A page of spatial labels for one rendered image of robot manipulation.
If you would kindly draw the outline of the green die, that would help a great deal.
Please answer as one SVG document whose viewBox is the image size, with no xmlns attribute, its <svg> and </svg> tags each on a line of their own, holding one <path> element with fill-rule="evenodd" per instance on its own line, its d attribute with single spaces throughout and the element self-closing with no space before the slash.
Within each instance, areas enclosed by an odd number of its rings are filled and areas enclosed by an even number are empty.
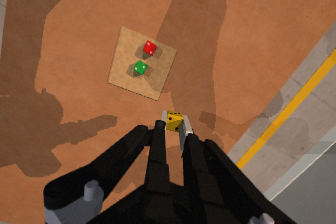
<svg viewBox="0 0 336 224">
<path fill-rule="evenodd" d="M 147 65 L 143 63 L 142 61 L 137 61 L 136 65 L 134 66 L 133 70 L 138 72 L 139 74 L 143 75 L 145 70 L 147 69 Z"/>
</svg>

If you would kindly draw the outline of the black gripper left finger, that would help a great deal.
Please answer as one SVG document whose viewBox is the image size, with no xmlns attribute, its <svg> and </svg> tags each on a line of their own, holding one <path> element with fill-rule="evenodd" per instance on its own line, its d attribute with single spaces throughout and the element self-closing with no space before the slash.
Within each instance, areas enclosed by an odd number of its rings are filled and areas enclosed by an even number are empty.
<svg viewBox="0 0 336 224">
<path fill-rule="evenodd" d="M 163 110 L 154 129 L 137 125 L 91 163 L 50 181 L 43 190 L 45 224 L 86 224 L 97 216 L 144 146 L 150 146 L 151 154 L 149 150 L 141 224 L 173 224 L 166 164 L 167 112 Z"/>
</svg>

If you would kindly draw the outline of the yellow die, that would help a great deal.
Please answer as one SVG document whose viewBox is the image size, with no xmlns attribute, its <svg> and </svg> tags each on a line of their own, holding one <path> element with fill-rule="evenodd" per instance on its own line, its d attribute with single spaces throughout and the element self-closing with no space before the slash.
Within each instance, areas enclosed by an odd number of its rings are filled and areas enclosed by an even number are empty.
<svg viewBox="0 0 336 224">
<path fill-rule="evenodd" d="M 168 110 L 166 130 L 180 132 L 182 121 L 183 121 L 182 113 Z"/>
</svg>

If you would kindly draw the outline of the red die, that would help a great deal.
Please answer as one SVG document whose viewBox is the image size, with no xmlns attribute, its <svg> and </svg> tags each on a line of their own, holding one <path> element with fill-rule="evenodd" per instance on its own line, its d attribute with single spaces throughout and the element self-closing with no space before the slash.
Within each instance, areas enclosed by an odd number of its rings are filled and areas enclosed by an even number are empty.
<svg viewBox="0 0 336 224">
<path fill-rule="evenodd" d="M 157 46 L 155 44 L 153 44 L 152 42 L 148 41 L 146 42 L 143 51 L 148 53 L 149 55 L 153 56 L 155 51 L 157 49 Z"/>
</svg>

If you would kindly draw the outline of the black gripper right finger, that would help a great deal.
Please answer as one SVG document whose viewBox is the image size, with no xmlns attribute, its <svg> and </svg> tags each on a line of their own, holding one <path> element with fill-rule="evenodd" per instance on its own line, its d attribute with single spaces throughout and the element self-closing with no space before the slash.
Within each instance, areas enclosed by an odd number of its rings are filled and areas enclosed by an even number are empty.
<svg viewBox="0 0 336 224">
<path fill-rule="evenodd" d="M 234 224 L 231 213 L 242 224 L 297 224 L 272 204 L 214 141 L 203 142 L 192 130 L 183 115 L 179 132 L 183 182 L 195 186 L 200 224 Z"/>
</svg>

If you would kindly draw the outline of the tan mat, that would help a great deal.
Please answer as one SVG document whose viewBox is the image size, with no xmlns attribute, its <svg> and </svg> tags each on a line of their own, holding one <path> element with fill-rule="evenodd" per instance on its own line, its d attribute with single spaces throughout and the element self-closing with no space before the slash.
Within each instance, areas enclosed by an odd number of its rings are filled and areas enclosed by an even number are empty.
<svg viewBox="0 0 336 224">
<path fill-rule="evenodd" d="M 157 45 L 153 56 L 143 51 L 147 40 Z M 121 27 L 108 83 L 158 101 L 176 52 L 176 49 Z M 138 60 L 148 66 L 143 75 L 133 70 Z"/>
</svg>

